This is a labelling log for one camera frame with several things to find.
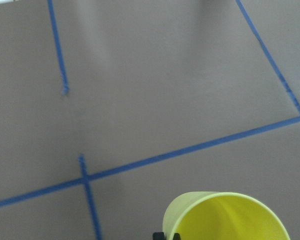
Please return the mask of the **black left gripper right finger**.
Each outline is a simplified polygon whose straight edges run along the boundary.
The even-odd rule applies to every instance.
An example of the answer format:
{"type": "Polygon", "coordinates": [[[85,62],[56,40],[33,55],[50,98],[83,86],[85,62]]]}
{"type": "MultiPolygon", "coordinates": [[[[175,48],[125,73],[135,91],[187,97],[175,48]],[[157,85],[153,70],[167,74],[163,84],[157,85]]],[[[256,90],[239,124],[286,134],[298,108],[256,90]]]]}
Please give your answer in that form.
{"type": "Polygon", "coordinates": [[[181,240],[181,236],[179,233],[175,233],[173,236],[173,240],[181,240]]]}

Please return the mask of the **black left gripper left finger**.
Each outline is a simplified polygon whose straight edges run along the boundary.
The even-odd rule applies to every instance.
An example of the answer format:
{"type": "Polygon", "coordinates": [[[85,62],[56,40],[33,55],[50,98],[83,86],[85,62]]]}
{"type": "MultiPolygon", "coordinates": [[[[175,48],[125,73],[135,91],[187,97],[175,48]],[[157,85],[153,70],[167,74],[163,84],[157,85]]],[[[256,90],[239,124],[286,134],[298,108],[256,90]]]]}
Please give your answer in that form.
{"type": "Polygon", "coordinates": [[[165,234],[164,232],[154,232],[152,234],[153,240],[165,240],[165,234]]]}

